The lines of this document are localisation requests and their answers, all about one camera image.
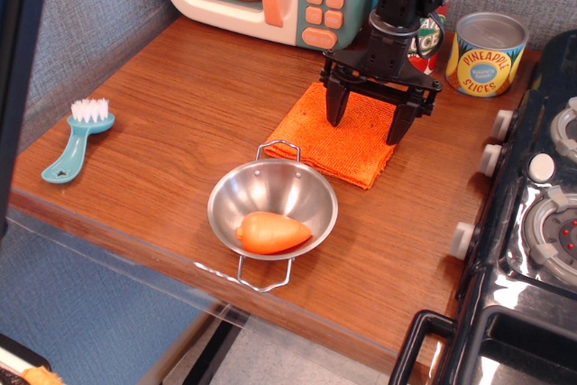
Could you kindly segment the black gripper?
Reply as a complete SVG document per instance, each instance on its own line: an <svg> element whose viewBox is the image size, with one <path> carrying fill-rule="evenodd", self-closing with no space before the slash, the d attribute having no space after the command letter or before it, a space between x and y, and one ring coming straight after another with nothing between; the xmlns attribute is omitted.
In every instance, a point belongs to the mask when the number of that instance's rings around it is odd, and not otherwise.
<svg viewBox="0 0 577 385"><path fill-rule="evenodd" d="M443 86L415 68L408 50L420 20L407 27L370 19L354 48L325 50L320 74L324 84L326 119L336 127L342 121L351 92L396 105L387 137L398 144L415 118L430 115Z"/></svg>

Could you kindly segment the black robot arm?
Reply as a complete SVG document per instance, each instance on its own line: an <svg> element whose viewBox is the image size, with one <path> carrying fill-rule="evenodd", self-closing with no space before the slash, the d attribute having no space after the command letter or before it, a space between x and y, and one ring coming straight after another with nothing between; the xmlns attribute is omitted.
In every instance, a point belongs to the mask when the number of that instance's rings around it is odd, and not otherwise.
<svg viewBox="0 0 577 385"><path fill-rule="evenodd" d="M443 86L410 62L408 50L417 42L422 20L436 19L443 4L444 0L377 0L362 45L325 52L320 80L329 124L341 122L350 93L395 107L389 145L399 143L416 118L432 113Z"/></svg>

